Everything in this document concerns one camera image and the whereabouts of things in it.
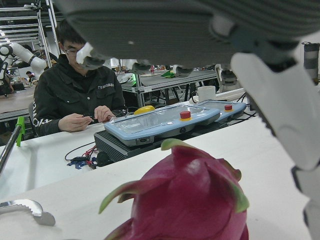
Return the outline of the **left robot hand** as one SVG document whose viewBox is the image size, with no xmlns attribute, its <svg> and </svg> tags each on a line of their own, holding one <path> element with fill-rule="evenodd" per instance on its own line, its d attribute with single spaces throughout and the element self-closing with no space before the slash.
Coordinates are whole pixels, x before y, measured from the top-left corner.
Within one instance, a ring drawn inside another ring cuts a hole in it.
<svg viewBox="0 0 320 240">
<path fill-rule="evenodd" d="M 309 198 L 304 221 L 320 237 L 320 95 L 295 58 L 300 40 L 320 29 L 317 0 L 57 0 L 87 41 L 77 61 L 91 68 L 132 59 L 194 68 L 230 63 L 260 117 L 294 161 L 297 188 Z"/>
</svg>

